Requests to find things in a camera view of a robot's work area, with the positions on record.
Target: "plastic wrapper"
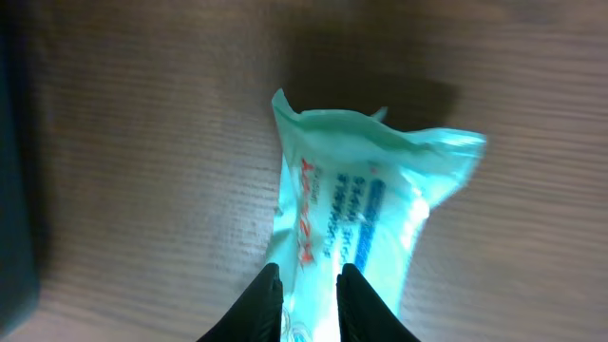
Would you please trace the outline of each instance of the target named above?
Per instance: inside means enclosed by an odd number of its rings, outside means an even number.
[[[485,137],[435,128],[399,132],[349,110],[295,113],[273,98],[283,147],[267,262],[284,286],[283,341],[339,341],[335,280],[353,263],[398,315],[429,211],[461,188]]]

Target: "mint green plastic packaging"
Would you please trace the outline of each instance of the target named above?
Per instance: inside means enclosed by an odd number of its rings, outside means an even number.
[[[335,280],[353,263],[396,315],[429,211],[460,189],[485,137],[435,128],[399,132],[349,110],[295,113],[273,98],[283,147],[267,262],[283,281],[283,341],[339,341]]]

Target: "wooden surface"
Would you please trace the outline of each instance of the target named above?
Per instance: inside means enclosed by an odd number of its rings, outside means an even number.
[[[395,3],[31,1],[49,240],[8,341],[217,322],[263,265],[280,86],[488,135],[417,245],[402,316],[423,341],[607,341],[608,3]]]

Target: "translucent wrapper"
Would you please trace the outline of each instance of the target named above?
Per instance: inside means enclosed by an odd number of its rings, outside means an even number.
[[[353,263],[398,315],[409,261],[429,211],[462,187],[483,135],[399,132],[349,110],[295,113],[273,98],[283,146],[267,262],[283,281],[283,341],[339,341],[335,280]]]

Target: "blue marking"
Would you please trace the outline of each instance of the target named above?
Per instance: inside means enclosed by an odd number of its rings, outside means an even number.
[[[382,199],[387,185],[381,180],[374,180],[370,183],[370,194],[368,196],[368,204],[363,212],[365,221],[361,223],[361,232],[359,233],[359,242],[357,243],[356,255],[354,256],[354,266],[360,272],[365,270],[370,255],[371,242],[373,233],[376,229],[376,221],[378,213],[382,205]]]

